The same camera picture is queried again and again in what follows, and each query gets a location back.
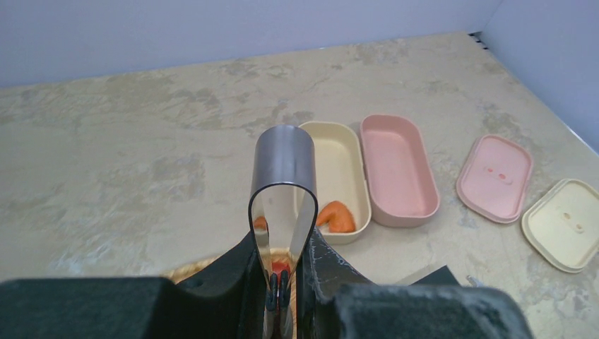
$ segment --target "plastic tray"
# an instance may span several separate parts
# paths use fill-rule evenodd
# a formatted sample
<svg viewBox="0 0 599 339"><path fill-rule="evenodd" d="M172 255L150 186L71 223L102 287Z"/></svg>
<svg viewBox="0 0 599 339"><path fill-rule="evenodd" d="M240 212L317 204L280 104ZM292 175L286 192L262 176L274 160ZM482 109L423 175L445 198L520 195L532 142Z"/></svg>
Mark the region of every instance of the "plastic tray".
<svg viewBox="0 0 599 339"><path fill-rule="evenodd" d="M349 127L333 122L309 121L299 126L314 140L316 163L316 196L322 209L331 201L344 203L354 216L356 231L330 233L321 227L329 244L348 244L364 231L372 215L362 164L360 142ZM302 202L301 190L296 190L295 212Z"/></svg>
<svg viewBox="0 0 599 339"><path fill-rule="evenodd" d="M372 217L390 227L416 227L439 209L439 192L420 131L411 121L371 115L360 125Z"/></svg>
<svg viewBox="0 0 599 339"><path fill-rule="evenodd" d="M522 230L553 266L580 272L599 249L599 194L563 179L524 213Z"/></svg>
<svg viewBox="0 0 599 339"><path fill-rule="evenodd" d="M533 159L521 146L500 136L476 140L456 185L458 196L490 220L517 220L533 171Z"/></svg>

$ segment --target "cream plastic container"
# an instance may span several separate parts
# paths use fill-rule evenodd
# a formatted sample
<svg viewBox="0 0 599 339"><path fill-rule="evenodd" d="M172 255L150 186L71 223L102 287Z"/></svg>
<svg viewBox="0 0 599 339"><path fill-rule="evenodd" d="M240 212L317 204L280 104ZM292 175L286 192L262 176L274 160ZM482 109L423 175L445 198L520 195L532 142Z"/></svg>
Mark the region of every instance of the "cream plastic container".
<svg viewBox="0 0 599 339"><path fill-rule="evenodd" d="M340 201L353 214L356 224L355 232L351 233L330 233L327 224L320 230L329 244L349 244L366 229L372 216L360 142L354 131L342 124L308 121L299 127L314 141L316 196L320 210L331 201ZM302 190L295 190L296 215L302 194Z"/></svg>

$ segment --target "pink plastic container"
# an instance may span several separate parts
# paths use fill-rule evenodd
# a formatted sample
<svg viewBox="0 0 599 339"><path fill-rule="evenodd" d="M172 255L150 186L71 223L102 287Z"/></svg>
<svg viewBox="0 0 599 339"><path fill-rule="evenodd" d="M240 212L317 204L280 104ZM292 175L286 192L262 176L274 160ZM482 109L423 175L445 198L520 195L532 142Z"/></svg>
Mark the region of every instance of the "pink plastic container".
<svg viewBox="0 0 599 339"><path fill-rule="evenodd" d="M439 192L422 136L411 121L371 115L360 125L372 218L389 227L416 227L439 209Z"/></svg>

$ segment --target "marble countertop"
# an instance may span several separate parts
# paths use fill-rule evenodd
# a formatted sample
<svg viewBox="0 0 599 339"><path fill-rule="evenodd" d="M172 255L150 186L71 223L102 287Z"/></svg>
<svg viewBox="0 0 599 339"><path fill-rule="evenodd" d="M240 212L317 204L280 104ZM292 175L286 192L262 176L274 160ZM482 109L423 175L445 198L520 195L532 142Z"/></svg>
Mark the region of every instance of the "marble countertop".
<svg viewBox="0 0 599 339"><path fill-rule="evenodd" d="M0 90L0 280L152 275L221 254L248 231L262 131L373 113L419 126L441 208L411 230L372 222L334 246L343 257L376 283L446 264L508 292L539 338L596 335L599 259L553 268L455 183L487 133L533 155L525 209L562 178L598 188L599 157L463 33Z"/></svg>

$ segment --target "container lid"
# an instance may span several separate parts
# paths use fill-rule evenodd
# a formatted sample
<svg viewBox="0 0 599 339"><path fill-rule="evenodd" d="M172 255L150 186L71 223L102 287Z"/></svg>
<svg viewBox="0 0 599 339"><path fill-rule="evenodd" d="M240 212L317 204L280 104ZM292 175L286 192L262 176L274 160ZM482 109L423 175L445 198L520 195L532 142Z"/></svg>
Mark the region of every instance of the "container lid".
<svg viewBox="0 0 599 339"><path fill-rule="evenodd" d="M490 220L513 222L520 217L532 170L533 159L524 148L500 136L483 136L462 168L458 196Z"/></svg>
<svg viewBox="0 0 599 339"><path fill-rule="evenodd" d="M524 213L522 230L553 266L580 272L599 249L599 194L563 179Z"/></svg>

